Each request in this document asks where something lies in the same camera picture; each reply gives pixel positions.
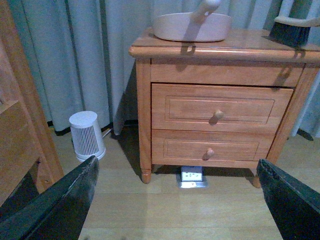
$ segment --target electrical outlet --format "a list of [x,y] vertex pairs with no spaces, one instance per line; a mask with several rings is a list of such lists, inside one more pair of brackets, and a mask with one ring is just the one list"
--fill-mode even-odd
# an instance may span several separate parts
[[181,181],[182,182],[202,182],[203,181],[202,166],[182,166]]

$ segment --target white bowl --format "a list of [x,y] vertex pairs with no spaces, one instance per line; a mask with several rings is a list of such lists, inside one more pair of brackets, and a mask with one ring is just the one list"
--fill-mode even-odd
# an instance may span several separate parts
[[179,42],[217,42],[226,39],[232,18],[212,13],[203,23],[192,19],[192,12],[173,13],[157,17],[152,25],[156,37]]

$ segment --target wooden drawer front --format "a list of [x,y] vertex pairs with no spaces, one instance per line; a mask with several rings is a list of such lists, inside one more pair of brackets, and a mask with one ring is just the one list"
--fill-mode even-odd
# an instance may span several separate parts
[[[152,84],[152,128],[274,134],[292,89]],[[216,113],[223,112],[218,119]]]
[[295,87],[303,63],[152,59],[154,83]]
[[[273,139],[250,133],[152,130],[152,163],[224,167],[234,162],[255,167],[254,162],[266,158]],[[214,151],[210,158],[208,149]]]

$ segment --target curtain fold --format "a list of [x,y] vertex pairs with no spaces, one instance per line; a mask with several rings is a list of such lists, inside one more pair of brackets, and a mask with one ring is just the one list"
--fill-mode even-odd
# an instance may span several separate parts
[[[299,14],[300,8],[308,14],[305,8],[310,7],[311,0],[306,1],[296,3],[292,14]],[[101,128],[113,123],[118,135],[126,120],[138,119],[135,60],[128,54],[130,45],[155,17],[192,12],[201,0],[8,2],[45,116],[55,130],[68,128],[72,114],[88,110],[98,114]],[[233,28],[270,30],[281,3],[223,0],[216,13],[231,16]],[[312,29],[310,41],[320,44],[319,35]]]
[[[319,0],[295,1],[290,17],[306,19],[320,15]],[[311,27],[308,43],[320,46],[320,28]],[[320,73],[318,72],[304,106],[292,128],[291,135],[295,136],[298,129],[320,138]]]

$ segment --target drawer knob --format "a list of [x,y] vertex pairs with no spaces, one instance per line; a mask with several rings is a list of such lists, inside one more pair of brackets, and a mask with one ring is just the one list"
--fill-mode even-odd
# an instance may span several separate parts
[[215,155],[215,151],[210,147],[207,149],[206,153],[203,155],[203,160],[209,160],[213,155]]
[[221,110],[217,110],[215,111],[215,113],[213,114],[213,116],[216,118],[216,119],[222,119],[224,117],[225,113]]

